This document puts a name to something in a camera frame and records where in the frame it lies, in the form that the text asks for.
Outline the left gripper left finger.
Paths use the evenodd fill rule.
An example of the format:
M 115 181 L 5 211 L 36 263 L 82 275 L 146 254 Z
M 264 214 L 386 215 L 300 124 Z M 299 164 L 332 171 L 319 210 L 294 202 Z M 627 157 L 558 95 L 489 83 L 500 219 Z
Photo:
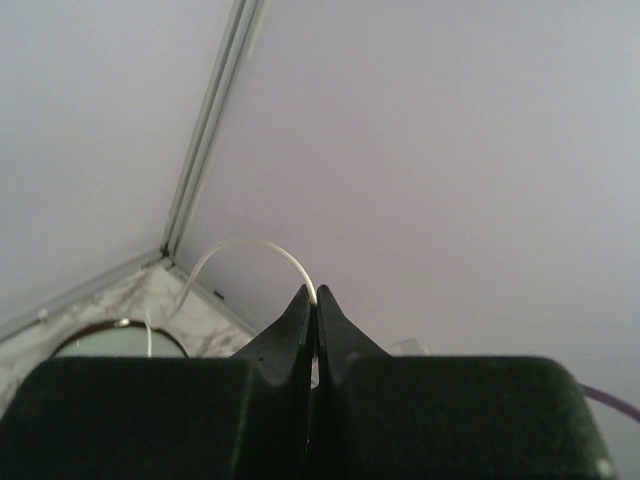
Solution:
M 1 419 L 5 479 L 296 479 L 307 443 L 310 294 L 228 358 L 58 357 Z

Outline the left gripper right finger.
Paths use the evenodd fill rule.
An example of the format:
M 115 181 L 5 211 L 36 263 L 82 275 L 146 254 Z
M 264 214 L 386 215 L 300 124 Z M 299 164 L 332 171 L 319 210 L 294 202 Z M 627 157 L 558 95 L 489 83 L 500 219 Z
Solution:
M 317 293 L 311 479 L 614 479 L 574 377 L 536 356 L 393 356 Z

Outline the white zip tie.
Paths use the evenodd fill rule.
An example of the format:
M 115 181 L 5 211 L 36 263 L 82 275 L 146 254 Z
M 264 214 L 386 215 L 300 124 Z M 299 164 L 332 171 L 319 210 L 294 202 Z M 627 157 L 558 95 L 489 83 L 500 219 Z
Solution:
M 304 266 L 287 250 L 278 246 L 272 242 L 262 239 L 254 239 L 248 237 L 235 237 L 230 239 L 225 239 L 220 242 L 215 243 L 211 247 L 209 247 L 197 260 L 195 266 L 191 270 L 186 282 L 183 284 L 181 289 L 174 295 L 172 306 L 168 311 L 160 310 L 157 314 L 158 323 L 155 323 L 152 319 L 152 315 L 149 310 L 145 311 L 145 319 L 144 328 L 146 332 L 146 357 L 153 357 L 153 331 L 159 331 L 165 324 L 169 323 L 174 319 L 174 317 L 180 312 L 183 305 L 186 303 L 188 296 L 192 290 L 192 287 L 196 284 L 196 280 L 200 275 L 201 271 L 204 269 L 207 262 L 214 257 L 216 254 L 222 251 L 243 248 L 246 246 L 256 247 L 261 249 L 266 249 L 271 252 L 276 253 L 281 258 L 284 258 L 286 262 L 291 265 L 298 275 L 303 280 L 303 284 L 305 285 L 307 292 L 309 294 L 309 303 L 313 307 L 318 306 L 318 298 L 317 298 L 317 289 L 313 283 L 313 280 L 309 273 L 306 271 Z

